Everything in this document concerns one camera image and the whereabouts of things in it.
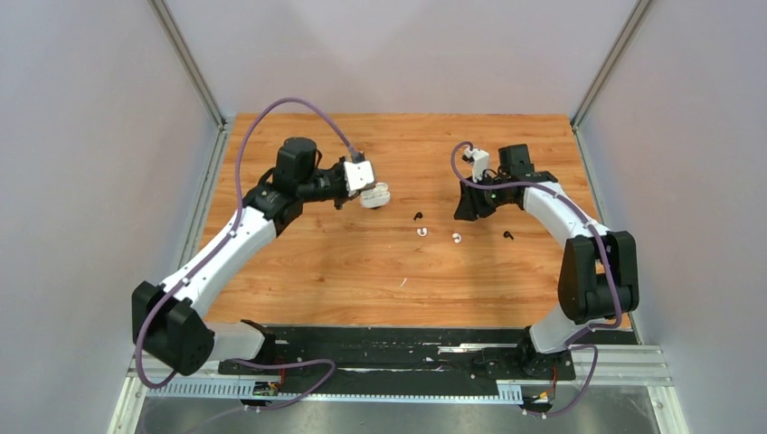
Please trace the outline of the white earbud charging case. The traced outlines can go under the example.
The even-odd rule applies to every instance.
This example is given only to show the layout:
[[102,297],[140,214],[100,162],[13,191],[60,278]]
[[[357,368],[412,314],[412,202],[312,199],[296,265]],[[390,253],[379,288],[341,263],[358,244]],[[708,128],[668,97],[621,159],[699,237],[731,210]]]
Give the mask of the white earbud charging case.
[[377,183],[375,187],[360,193],[359,203],[365,209],[378,209],[391,201],[387,183]]

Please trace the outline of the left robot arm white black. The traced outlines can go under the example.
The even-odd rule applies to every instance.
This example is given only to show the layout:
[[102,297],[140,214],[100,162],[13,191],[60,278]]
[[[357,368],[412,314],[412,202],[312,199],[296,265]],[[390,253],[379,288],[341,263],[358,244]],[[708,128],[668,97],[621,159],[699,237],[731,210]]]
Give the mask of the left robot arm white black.
[[150,354],[172,375],[196,373],[209,361],[242,359],[255,373],[269,372],[277,349],[252,321],[207,324],[204,317],[223,288],[260,250],[302,213],[305,203],[330,201],[335,208],[376,185],[363,154],[341,157],[329,168],[316,143],[290,137],[275,165],[239,202],[231,219],[184,266],[158,284],[141,282],[131,295],[137,370]]

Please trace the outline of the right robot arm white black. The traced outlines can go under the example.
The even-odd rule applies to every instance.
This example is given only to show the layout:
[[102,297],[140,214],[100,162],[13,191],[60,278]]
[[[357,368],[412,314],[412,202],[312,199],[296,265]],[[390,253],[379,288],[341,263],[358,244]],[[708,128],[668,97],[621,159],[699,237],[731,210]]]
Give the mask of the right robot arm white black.
[[592,218],[550,172],[538,170],[525,144],[489,152],[463,141],[450,152],[459,179],[458,221],[475,222],[505,205],[534,217],[562,248],[557,305],[529,328],[530,344],[516,353],[528,377],[539,377],[554,353],[569,349],[596,329],[614,329],[639,307],[637,243],[628,231],[615,231]]

